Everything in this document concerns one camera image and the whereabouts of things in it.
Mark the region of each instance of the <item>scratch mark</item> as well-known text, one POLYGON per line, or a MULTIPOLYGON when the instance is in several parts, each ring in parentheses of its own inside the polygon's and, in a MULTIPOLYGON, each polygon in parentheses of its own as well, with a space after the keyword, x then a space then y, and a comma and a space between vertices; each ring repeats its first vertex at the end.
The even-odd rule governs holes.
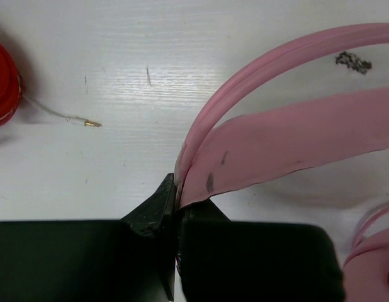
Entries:
POLYGON ((88 94, 88 83, 87 83, 87 76, 84 76, 84 85, 86 87, 86 94, 88 94))
POLYGON ((147 83, 149 83, 149 86, 152 86, 152 84, 151 84, 151 77, 150 77, 150 70, 149 70, 149 66, 148 65, 147 65, 146 71, 147 71, 147 83))
POLYGON ((207 192, 209 192, 209 193, 214 191, 214 174, 213 173, 210 173, 207 177, 206 189, 207 189, 207 192))
POLYGON ((221 160, 221 165, 225 165, 225 161, 227 159, 227 155, 228 155, 228 151, 225 151, 224 156, 222 157, 222 160, 221 160))

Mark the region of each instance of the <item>white surface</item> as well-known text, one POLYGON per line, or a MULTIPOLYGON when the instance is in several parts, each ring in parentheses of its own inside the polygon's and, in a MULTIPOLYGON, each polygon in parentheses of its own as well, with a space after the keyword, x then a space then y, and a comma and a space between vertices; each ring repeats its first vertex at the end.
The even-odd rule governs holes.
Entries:
MULTIPOLYGON (((0 220, 125 215, 173 170, 197 112, 235 71, 301 35, 377 21, 389 21, 389 0, 0 0, 0 41, 29 94, 103 123, 20 108, 0 128, 0 220)), ((366 77, 322 58, 229 116, 389 84, 389 45, 356 52, 373 63, 366 77)), ((389 150, 215 198, 231 218, 318 224, 340 259, 363 213, 387 200, 389 150)))

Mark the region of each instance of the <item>red cap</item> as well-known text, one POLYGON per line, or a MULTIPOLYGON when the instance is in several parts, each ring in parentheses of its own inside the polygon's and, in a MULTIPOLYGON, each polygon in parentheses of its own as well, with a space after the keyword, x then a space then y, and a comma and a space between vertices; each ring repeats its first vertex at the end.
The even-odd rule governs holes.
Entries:
POLYGON ((20 103, 20 84, 13 59, 0 45, 0 126, 10 120, 20 103))

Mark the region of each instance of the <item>white cable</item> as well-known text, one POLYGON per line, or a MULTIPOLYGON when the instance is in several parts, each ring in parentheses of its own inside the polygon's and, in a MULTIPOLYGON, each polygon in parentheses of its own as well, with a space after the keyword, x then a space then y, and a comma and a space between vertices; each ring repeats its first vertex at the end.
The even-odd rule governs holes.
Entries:
POLYGON ((91 127, 100 127, 102 126, 101 123, 98 123, 96 121, 91 121, 86 118, 81 118, 79 116, 71 116, 71 115, 63 115, 62 113, 56 112, 43 104, 39 103, 37 100, 31 98, 30 96, 23 94, 23 98, 30 102, 32 105, 36 106, 37 108, 43 110, 44 112, 57 116, 58 118, 63 118, 66 122, 70 122, 72 124, 77 124, 77 125, 84 125, 84 126, 91 126, 91 127))

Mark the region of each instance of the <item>white wooden tabletop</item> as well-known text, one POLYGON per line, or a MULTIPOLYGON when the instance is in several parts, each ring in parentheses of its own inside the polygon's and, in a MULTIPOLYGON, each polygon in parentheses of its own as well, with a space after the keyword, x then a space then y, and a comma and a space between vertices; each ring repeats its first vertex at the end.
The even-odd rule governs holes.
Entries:
MULTIPOLYGON (((0 220, 122 217, 172 172, 196 114, 243 65, 313 31, 385 21, 389 0, 0 0, 0 42, 28 94, 103 124, 71 125, 24 104, 0 128, 0 220)), ((389 85, 389 45, 353 51, 372 61, 366 76, 324 57, 228 117, 389 85)), ((320 225, 342 261, 358 220, 389 200, 389 150, 214 200, 232 219, 320 225)))

